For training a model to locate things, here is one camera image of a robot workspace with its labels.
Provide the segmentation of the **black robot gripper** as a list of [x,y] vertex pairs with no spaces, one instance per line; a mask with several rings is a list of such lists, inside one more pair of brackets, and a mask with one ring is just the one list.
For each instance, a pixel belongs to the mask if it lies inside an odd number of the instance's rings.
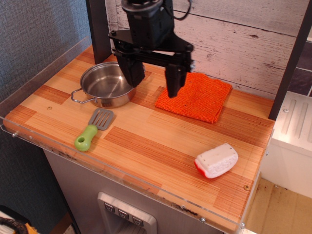
[[129,29],[111,31],[119,67],[128,84],[136,88],[145,78],[142,62],[163,66],[169,98],[177,96],[185,85],[187,72],[195,65],[194,47],[174,33],[175,20],[171,0],[123,0]]

